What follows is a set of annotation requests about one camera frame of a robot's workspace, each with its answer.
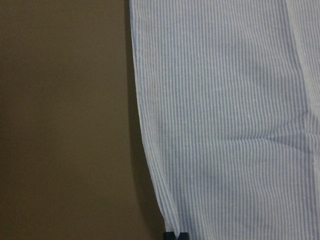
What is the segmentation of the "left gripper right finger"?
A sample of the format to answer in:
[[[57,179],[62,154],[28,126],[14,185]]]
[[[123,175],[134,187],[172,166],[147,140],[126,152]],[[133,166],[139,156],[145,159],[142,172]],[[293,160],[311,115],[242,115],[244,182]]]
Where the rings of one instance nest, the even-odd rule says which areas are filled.
[[[190,235],[188,232],[181,232],[178,236],[178,240],[190,240]]]

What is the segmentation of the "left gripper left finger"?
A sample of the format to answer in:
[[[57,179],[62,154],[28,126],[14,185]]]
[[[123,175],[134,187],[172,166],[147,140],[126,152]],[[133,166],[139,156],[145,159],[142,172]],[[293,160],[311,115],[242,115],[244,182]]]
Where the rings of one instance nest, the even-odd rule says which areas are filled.
[[[176,240],[176,235],[173,231],[164,232],[163,240]]]

